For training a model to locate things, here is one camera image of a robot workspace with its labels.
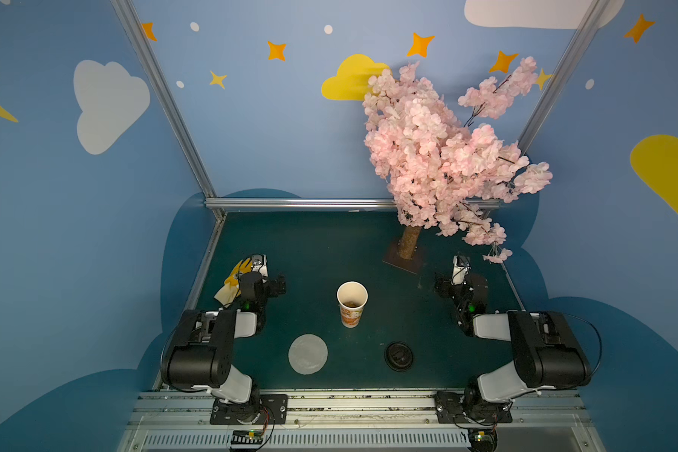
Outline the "round white leak-proof paper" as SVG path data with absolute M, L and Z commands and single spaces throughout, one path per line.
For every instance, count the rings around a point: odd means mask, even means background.
M 328 347 L 319 336 L 303 334 L 291 344 L 288 362 L 298 374 L 313 375 L 326 365 L 328 355 Z

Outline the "black plastic cup lid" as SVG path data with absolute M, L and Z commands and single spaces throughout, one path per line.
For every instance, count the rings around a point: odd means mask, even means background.
M 393 342 L 384 350 L 386 365 L 395 372 L 406 372 L 414 364 L 414 353 L 403 342 Z

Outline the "printed paper milk tea cup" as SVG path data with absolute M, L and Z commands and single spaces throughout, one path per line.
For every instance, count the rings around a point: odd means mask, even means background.
M 342 324 L 346 328 L 359 325 L 363 309 L 368 301 L 368 292 L 359 282 L 344 282 L 336 292 Z

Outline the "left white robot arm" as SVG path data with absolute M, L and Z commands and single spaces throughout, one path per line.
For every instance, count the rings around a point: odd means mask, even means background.
M 237 307 L 182 314 L 161 355 L 162 382 L 214 397 L 212 425 L 282 424 L 274 412 L 286 406 L 287 397 L 262 396 L 254 379 L 234 366 L 234 349 L 238 339 L 263 331 L 267 303 L 286 293 L 286 278 L 251 271 L 239 277 L 239 292 Z

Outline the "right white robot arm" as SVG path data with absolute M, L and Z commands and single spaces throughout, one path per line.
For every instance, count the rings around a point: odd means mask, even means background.
M 453 303 L 456 323 L 469 337 L 507 342 L 512 360 L 470 379 L 460 395 L 459 418 L 490 427 L 512 421 L 514 400 L 542 390 L 589 384 L 597 371 L 559 312 L 487 311 L 489 286 L 475 273 L 435 276 L 435 292 Z

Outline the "yellow black work glove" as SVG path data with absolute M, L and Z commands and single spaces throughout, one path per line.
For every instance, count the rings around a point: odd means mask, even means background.
M 242 274 L 251 272 L 253 268 L 252 258 L 248 257 L 239 261 L 224 280 L 222 288 L 218 290 L 214 299 L 223 307 L 229 307 L 239 294 L 239 278 Z

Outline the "brown square tree base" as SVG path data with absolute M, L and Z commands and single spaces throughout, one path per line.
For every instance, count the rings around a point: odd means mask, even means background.
M 412 255 L 411 259 L 404 259 L 400 257 L 399 241 L 397 240 L 390 245 L 386 254 L 384 254 L 384 258 L 382 258 L 382 262 L 392 267 L 396 267 L 397 269 L 407 271 L 408 273 L 419 274 L 424 265 L 425 255 L 426 249 L 424 247 L 417 246 L 414 249 L 414 254 Z

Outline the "pink cherry blossom tree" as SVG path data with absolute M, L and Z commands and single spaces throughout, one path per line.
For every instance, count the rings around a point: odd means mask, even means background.
M 468 89 L 458 103 L 472 114 L 462 122 L 429 79 L 417 78 L 417 68 L 371 76 L 363 100 L 365 146 L 404 227 L 395 256 L 412 260 L 420 233 L 436 228 L 443 237 L 462 232 L 465 243 L 489 247 L 484 260 L 503 263 L 512 256 L 505 229 L 476 201 L 512 203 L 543 190 L 553 174 L 518 143 L 499 139 L 491 124 L 473 122 L 499 119 L 516 97 L 529 94 L 542 71 L 529 56 L 503 81 L 489 77 Z

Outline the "right green circuit board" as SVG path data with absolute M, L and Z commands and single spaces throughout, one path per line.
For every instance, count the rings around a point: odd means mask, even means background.
M 470 452 L 495 452 L 497 449 L 497 435 L 495 431 L 487 429 L 470 429 L 468 431 Z

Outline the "green circuit board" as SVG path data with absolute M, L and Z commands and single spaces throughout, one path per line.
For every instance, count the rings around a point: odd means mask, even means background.
M 257 449 L 264 444 L 264 435 L 259 431 L 232 431 L 230 435 L 229 450 Z
M 487 429 L 470 429 L 468 431 L 470 452 L 495 452 L 497 449 L 497 435 L 495 431 Z

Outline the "left green circuit board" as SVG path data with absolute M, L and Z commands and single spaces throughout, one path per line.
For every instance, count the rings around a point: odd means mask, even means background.
M 264 435 L 259 431 L 232 431 L 230 435 L 229 450 L 257 449 L 264 444 Z

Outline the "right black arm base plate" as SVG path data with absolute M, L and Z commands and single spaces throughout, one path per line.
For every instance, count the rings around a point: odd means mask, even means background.
M 463 395 L 439 391 L 434 395 L 435 414 L 440 424 L 474 424 L 493 427 L 512 423 L 510 403 L 489 403 L 474 393 Z

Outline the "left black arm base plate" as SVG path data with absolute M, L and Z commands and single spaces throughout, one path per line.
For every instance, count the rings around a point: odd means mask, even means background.
M 211 425 L 284 425 L 288 409 L 288 395 L 252 395 L 243 404 L 214 401 L 209 423 Z

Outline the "aluminium front rail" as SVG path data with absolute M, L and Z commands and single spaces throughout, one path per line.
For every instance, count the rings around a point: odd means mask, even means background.
M 284 425 L 211 425 L 208 395 L 139 395 L 120 451 L 469 451 L 468 431 L 497 435 L 495 451 L 602 451 L 605 446 L 575 391 L 525 395 L 512 423 L 440 424 L 431 389 L 269 390 L 288 395 Z M 232 431 L 254 429 L 264 444 L 229 450 Z

